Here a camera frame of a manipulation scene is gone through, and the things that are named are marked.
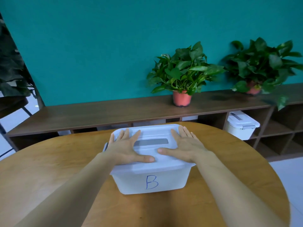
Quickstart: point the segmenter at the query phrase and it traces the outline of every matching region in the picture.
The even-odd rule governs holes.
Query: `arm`
[[[287,225],[225,165],[208,151],[186,127],[172,130],[177,149],[158,149],[160,154],[194,162],[212,192],[228,227],[286,227]]]
[[[79,173],[55,190],[15,227],[81,227],[104,181],[115,165],[154,161],[154,157],[138,155],[133,146],[140,131],[129,138],[122,131],[108,149],[96,155]]]

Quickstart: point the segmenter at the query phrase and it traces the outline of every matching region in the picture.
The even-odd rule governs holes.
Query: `hand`
[[[169,155],[189,163],[195,163],[195,160],[197,160],[200,155],[212,153],[207,150],[195,134],[189,132],[185,126],[179,126],[180,135],[178,135],[174,129],[171,129],[171,132],[178,147],[176,149],[159,148],[159,154]]]
[[[105,151],[115,159],[116,165],[128,164],[132,162],[152,163],[154,157],[150,155],[139,155],[134,151],[134,143],[140,136],[141,131],[138,130],[131,138],[129,137],[129,129],[125,132],[122,130],[115,141],[112,133],[108,142],[108,148]]]

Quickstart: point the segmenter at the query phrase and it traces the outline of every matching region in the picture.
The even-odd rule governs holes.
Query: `plant pot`
[[[246,93],[250,95],[256,95],[261,91],[261,87],[257,85],[254,81],[247,82],[247,87],[250,87],[250,90]]]
[[[173,91],[174,105],[177,107],[186,107],[190,104],[191,96],[186,92],[187,91],[182,91],[182,93],[179,93],[177,91]]]

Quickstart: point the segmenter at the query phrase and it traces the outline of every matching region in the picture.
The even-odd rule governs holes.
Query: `finger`
[[[108,144],[111,144],[115,141],[115,135],[112,133],[111,137],[109,138]]]
[[[128,128],[125,130],[124,135],[122,137],[122,140],[124,140],[124,139],[129,139],[129,129]]]
[[[154,160],[154,157],[150,155],[136,155],[134,157],[134,162],[153,163]]]
[[[191,135],[192,135],[192,137],[193,137],[194,139],[198,139],[197,136],[196,136],[194,133],[191,132]]]
[[[179,134],[180,136],[183,138],[183,137],[187,137],[184,129],[183,129],[183,126],[179,126]]]
[[[117,139],[116,139],[116,141],[122,139],[123,135],[124,135],[124,131],[121,130],[121,131],[120,131],[120,134],[118,135],[118,137],[117,137]]]
[[[169,155],[177,159],[184,160],[184,151],[181,151],[179,149],[159,148],[158,153],[161,155]]]
[[[173,138],[177,142],[180,139],[180,135],[174,129],[171,129],[171,133],[172,133]]]
[[[141,134],[141,130],[138,130],[130,139],[131,139],[131,145],[134,146],[134,143],[138,140],[139,136]]]
[[[191,133],[189,132],[189,130],[188,130],[185,126],[183,127],[183,129],[184,129],[184,132],[185,132],[185,134],[187,135],[187,137],[192,138]]]

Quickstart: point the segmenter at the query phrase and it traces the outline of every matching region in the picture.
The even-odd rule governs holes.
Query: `white plastic box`
[[[256,127],[259,127],[260,123],[245,114],[242,111],[232,111],[229,113],[227,119],[227,125],[224,130],[231,133],[233,136],[241,140],[248,140]]]
[[[138,154],[154,156],[155,162],[115,166],[111,175],[122,194],[159,192],[185,186],[190,169],[195,164],[157,152],[160,147],[177,148],[171,129],[179,133],[178,127],[177,124],[166,124],[129,128],[130,137],[141,130],[134,150]],[[126,130],[126,128],[114,131],[115,140],[121,130]]]

